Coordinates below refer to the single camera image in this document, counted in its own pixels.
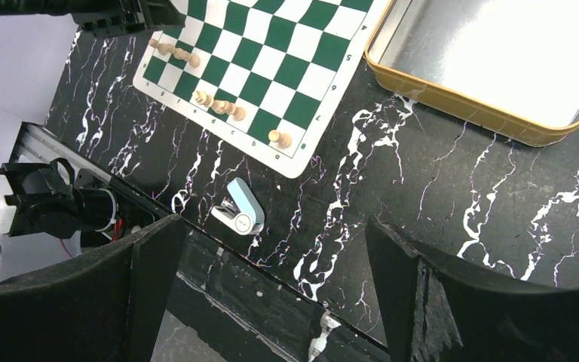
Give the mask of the light wooden pawn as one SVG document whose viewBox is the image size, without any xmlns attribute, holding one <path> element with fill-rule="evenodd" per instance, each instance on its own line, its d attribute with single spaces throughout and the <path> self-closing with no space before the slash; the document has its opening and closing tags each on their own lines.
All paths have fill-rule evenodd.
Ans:
<svg viewBox="0 0 579 362">
<path fill-rule="evenodd" d="M 172 54 L 176 50 L 173 44 L 159 42 L 154 38 L 149 40 L 149 45 L 161 55 Z"/>
</svg>

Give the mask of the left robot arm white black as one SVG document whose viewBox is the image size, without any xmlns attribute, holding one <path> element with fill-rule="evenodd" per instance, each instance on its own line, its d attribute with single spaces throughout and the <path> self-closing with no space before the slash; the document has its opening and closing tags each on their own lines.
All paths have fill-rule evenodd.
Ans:
<svg viewBox="0 0 579 362">
<path fill-rule="evenodd" d="M 0 1 L 0 16 L 23 15 L 70 15 L 97 38 L 185 25 L 171 1 Z M 132 209 L 108 188 L 80 187 L 65 158 L 0 167 L 0 235 L 69 239 L 76 232 L 106 232 Z"/>
</svg>

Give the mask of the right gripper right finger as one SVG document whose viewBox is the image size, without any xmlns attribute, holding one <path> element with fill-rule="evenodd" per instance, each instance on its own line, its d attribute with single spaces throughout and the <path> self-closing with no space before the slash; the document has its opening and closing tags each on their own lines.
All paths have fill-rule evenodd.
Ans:
<svg viewBox="0 0 579 362">
<path fill-rule="evenodd" d="M 366 248 L 393 361 L 579 361 L 579 289 L 521 281 L 371 216 Z"/>
</svg>

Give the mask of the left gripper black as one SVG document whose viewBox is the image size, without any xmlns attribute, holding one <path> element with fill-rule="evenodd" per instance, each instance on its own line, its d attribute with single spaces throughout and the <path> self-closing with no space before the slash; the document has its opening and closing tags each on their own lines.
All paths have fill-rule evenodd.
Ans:
<svg viewBox="0 0 579 362">
<path fill-rule="evenodd" d="M 97 38 L 184 28 L 185 16 L 171 1 L 0 0 L 0 16 L 72 17 L 78 29 Z"/>
</svg>

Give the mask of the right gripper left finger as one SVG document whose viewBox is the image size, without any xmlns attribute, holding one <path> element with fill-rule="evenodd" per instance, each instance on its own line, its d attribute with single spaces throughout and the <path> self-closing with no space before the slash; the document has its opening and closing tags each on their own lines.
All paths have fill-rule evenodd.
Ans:
<svg viewBox="0 0 579 362">
<path fill-rule="evenodd" d="M 0 361 L 148 361 L 187 235 L 166 216 L 0 282 Z"/>
</svg>

